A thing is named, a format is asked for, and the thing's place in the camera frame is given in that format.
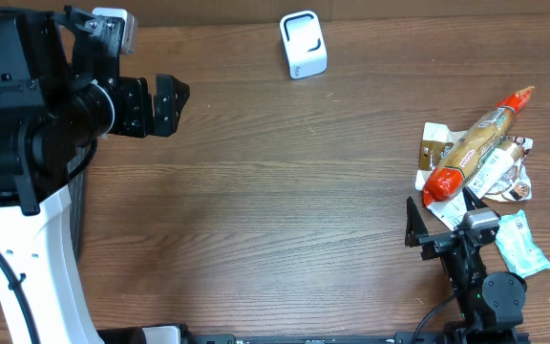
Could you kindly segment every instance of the tabletop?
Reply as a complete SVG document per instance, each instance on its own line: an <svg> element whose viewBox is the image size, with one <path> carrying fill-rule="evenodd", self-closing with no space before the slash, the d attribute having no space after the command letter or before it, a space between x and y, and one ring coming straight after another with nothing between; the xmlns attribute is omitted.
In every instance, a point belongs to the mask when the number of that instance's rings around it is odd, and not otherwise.
<svg viewBox="0 0 550 344"><path fill-rule="evenodd" d="M550 14L323 23L328 69L291 80L277 24L139 29L121 74L188 83L173 137L109 136L88 169L79 264L98 328L392 334L451 294L404 246L427 121L470 128L536 91L524 209L550 260ZM421 209L432 232L447 230ZM506 270L495 245L487 269ZM527 278L521 331L550 343L550 271ZM427 329L459 319L455 305ZM0 309L0 343L10 337Z"/></svg>

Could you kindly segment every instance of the white ring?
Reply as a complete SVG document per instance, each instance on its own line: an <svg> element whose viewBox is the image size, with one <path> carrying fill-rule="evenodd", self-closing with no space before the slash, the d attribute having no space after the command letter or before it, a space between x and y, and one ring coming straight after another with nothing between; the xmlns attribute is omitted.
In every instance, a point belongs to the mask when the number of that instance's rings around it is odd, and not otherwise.
<svg viewBox="0 0 550 344"><path fill-rule="evenodd" d="M112 130L112 128L114 128L114 122L116 121L116 110L114 109L114 103L112 102L110 95L108 95L107 92L105 92L105 90L101 86L99 86L98 83L96 83L96 80L91 81L91 83L95 85L97 89L101 90L101 92L103 92L103 95L107 97L107 100L110 102L110 107L112 108L112 124L110 124L110 127L105 131L105 133L99 135L107 134L110 132L110 130Z"/></svg>

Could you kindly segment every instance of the wooden table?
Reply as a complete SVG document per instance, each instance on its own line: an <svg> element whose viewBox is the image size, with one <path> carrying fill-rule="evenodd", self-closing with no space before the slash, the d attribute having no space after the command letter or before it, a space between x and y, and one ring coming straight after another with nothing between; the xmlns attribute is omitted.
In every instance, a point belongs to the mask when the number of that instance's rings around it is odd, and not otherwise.
<svg viewBox="0 0 550 344"><path fill-rule="evenodd" d="M536 94L512 134L535 140L534 199L490 205L523 208L550 259L550 15L323 28L328 70L298 81L277 24L139 31L122 73L172 74L192 96L174 137L110 136L89 168L79 269L99 328L414 329L451 293L440 263L403 243L423 125L465 130L528 85ZM482 252L489 271L506 269L495 246ZM550 343L550 271L527 282L520 329ZM427 328L458 318L450 305Z"/></svg>

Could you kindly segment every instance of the teal plastic packet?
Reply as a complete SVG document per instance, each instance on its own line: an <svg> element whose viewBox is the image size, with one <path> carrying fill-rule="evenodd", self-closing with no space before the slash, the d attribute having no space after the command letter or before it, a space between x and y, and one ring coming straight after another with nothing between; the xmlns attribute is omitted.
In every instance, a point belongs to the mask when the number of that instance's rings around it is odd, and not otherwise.
<svg viewBox="0 0 550 344"><path fill-rule="evenodd" d="M499 225L496 245L511 272L525 278L550 269L549 260L534 244L523 210L517 214L502 216Z"/></svg>

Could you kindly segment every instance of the white container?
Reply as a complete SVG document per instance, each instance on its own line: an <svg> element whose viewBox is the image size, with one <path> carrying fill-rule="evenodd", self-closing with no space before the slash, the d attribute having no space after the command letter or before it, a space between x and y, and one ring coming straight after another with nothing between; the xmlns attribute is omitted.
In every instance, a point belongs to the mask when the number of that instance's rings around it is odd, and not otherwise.
<svg viewBox="0 0 550 344"><path fill-rule="evenodd" d="M316 75L326 70L326 44L315 12L288 14L282 18L279 27L292 78Z"/></svg>

